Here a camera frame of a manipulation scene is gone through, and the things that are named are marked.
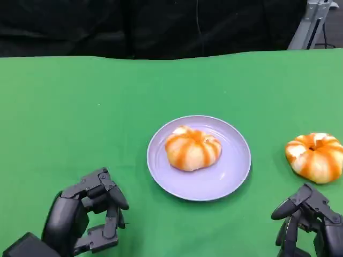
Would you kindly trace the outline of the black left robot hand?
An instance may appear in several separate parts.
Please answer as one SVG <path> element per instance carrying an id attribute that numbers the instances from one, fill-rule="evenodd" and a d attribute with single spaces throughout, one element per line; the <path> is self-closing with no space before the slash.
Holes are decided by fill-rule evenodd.
<path id="1" fill-rule="evenodd" d="M 107 168 L 97 169 L 59 192 L 49 210 L 41 240 L 60 256 L 100 252 L 118 244 L 129 204 Z"/>

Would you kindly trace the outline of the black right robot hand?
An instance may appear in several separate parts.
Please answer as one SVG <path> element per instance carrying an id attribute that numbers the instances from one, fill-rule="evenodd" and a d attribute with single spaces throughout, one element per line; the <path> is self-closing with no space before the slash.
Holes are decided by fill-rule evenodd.
<path id="1" fill-rule="evenodd" d="M 314 232 L 317 256 L 342 256 L 342 215 L 334 212 L 329 200 L 311 184 L 305 183 L 272 213 L 271 219 L 283 220 L 275 245 L 278 256 L 310 256 L 297 247 L 298 229 Z"/>

